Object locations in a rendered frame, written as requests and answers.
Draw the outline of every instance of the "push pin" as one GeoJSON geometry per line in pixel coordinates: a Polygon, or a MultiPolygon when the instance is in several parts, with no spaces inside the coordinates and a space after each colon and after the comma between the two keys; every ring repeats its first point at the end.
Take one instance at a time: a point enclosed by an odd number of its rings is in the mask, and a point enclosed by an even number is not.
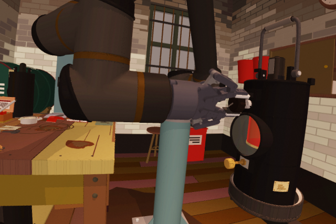
{"type": "Polygon", "coordinates": [[[246,165],[246,160],[242,159],[241,161],[235,161],[232,158],[227,158],[224,160],[224,165],[226,169],[232,169],[235,168],[236,165],[241,164],[241,165],[246,165]]]}

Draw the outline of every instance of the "wooden stool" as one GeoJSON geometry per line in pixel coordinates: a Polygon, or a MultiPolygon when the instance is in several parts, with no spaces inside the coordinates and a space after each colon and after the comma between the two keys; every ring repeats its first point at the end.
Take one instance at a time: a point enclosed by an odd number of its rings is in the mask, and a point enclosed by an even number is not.
{"type": "Polygon", "coordinates": [[[151,145],[149,146],[149,151],[148,151],[146,163],[148,163],[148,161],[149,161],[149,156],[151,155],[151,151],[154,151],[154,157],[156,157],[156,151],[159,150],[159,146],[157,145],[157,140],[158,140],[159,134],[160,134],[160,127],[149,127],[149,128],[147,128],[147,131],[149,133],[153,134],[153,136],[152,136],[151,145]],[[154,137],[155,136],[156,136],[155,146],[153,147],[153,142],[154,142],[154,137]]]}

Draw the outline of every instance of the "wooden table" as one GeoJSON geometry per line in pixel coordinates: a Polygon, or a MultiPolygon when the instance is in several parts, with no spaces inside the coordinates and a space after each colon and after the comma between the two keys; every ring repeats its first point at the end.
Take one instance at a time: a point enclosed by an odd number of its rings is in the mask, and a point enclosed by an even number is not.
{"type": "Polygon", "coordinates": [[[5,147],[0,152],[0,206],[83,207],[84,224],[106,224],[109,174],[114,172],[115,123],[49,123],[43,119],[21,125],[18,119],[12,119],[0,123],[3,125],[21,128],[16,134],[0,132],[0,145],[5,147]],[[50,129],[48,125],[63,129],[40,130],[50,129]],[[71,148],[66,145],[69,140],[92,145],[71,148]]]}

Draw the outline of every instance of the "window pane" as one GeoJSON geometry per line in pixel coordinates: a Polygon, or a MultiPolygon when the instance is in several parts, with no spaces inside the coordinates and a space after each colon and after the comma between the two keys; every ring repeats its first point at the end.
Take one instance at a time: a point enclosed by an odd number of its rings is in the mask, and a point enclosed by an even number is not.
{"type": "MultiPolygon", "coordinates": [[[[174,22],[175,21],[175,14],[174,14],[174,20],[173,20],[173,14],[165,13],[164,14],[164,20],[163,20],[163,12],[160,12],[158,10],[155,11],[155,18],[156,20],[165,21],[165,22],[174,22]]],[[[163,40],[162,43],[170,44],[170,42],[173,43],[172,37],[172,25],[153,22],[154,24],[154,34],[153,34],[153,41],[154,42],[160,42],[162,38],[162,25],[163,25],[163,40]]]]}
{"type": "MultiPolygon", "coordinates": [[[[189,18],[188,17],[183,17],[183,20],[182,20],[182,16],[180,16],[179,18],[179,21],[178,23],[181,25],[184,25],[184,26],[190,26],[190,23],[189,23],[189,18]]],[[[179,46],[180,45],[180,34],[181,34],[181,28],[182,28],[182,39],[181,39],[181,46],[183,47],[188,47],[188,42],[189,42],[189,28],[185,28],[185,27],[181,27],[179,26],[178,27],[179,31],[178,31],[178,36],[177,36],[177,45],[179,46]]],[[[191,34],[190,34],[190,44],[189,44],[189,47],[192,48],[193,47],[193,43],[192,43],[192,40],[191,40],[191,34]]]]}
{"type": "MultiPolygon", "coordinates": [[[[153,47],[152,49],[152,60],[150,61],[151,65],[165,66],[169,67],[169,51],[170,48],[162,48],[161,52],[161,64],[160,64],[160,47],[153,47]]],[[[168,74],[169,69],[160,68],[160,73],[168,74]]],[[[159,73],[159,68],[151,67],[150,73],[159,73]]]]}
{"type": "Polygon", "coordinates": [[[195,70],[195,62],[194,62],[194,54],[193,52],[182,51],[181,53],[179,50],[176,51],[176,68],[185,68],[195,70]]]}

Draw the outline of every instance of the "blue cylindrical post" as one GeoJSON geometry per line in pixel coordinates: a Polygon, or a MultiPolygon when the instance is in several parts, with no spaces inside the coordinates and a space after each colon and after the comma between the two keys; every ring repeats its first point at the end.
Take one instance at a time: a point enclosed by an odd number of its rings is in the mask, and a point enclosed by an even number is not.
{"type": "Polygon", "coordinates": [[[166,120],[160,128],[154,216],[149,224],[186,224],[182,217],[190,120],[166,120]]]}

